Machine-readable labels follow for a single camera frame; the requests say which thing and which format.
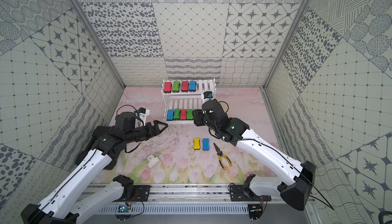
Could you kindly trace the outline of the yellow eraser top shelf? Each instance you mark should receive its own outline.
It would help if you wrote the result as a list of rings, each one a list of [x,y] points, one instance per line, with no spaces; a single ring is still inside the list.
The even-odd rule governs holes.
[[[193,142],[194,142],[194,150],[200,150],[201,149],[200,138],[194,138]]]

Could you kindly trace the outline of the blue eraser top shelf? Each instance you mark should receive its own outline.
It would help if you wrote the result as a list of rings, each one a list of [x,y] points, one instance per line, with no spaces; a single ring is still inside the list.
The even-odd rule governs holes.
[[[190,92],[196,92],[196,90],[197,90],[197,82],[196,81],[190,81],[188,90]]]
[[[203,148],[204,151],[210,150],[209,139],[208,138],[203,138],[202,144],[203,144],[202,148]]]

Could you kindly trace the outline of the red eraser top shelf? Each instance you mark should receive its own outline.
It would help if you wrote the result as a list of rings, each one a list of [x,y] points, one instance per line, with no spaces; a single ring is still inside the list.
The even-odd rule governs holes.
[[[171,82],[165,82],[163,86],[163,93],[169,94],[172,92],[172,83]]]
[[[181,92],[189,91],[189,81],[182,81],[181,83]]]

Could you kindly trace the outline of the green eraser top shelf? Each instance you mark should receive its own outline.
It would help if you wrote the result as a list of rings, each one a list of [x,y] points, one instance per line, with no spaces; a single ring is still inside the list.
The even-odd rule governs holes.
[[[172,91],[173,93],[179,93],[179,92],[180,92],[180,85],[181,85],[181,82],[180,82],[180,81],[174,81],[174,82],[173,82],[173,86],[172,86],[172,88],[171,88],[171,91]]]

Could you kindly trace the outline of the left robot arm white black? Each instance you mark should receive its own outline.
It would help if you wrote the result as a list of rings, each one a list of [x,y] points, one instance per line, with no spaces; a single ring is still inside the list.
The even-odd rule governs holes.
[[[28,204],[21,212],[25,224],[82,224],[100,209],[115,200],[128,203],[136,199],[134,181],[116,176],[110,184],[93,195],[77,201],[92,180],[104,169],[112,169],[127,144],[148,141],[160,135],[168,124],[155,120],[146,122],[145,113],[123,112],[116,116],[112,127],[99,126],[93,133],[91,149],[52,193],[39,204]]]

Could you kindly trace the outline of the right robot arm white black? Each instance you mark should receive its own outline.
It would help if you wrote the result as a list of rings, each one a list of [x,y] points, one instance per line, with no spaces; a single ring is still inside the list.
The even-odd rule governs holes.
[[[278,181],[264,182],[253,177],[247,188],[255,195],[281,197],[292,208],[303,211],[314,188],[315,165],[300,162],[262,139],[248,124],[232,118],[216,100],[207,100],[201,109],[193,111],[194,124],[207,126],[210,134],[222,141],[237,146],[253,155],[272,170]]]

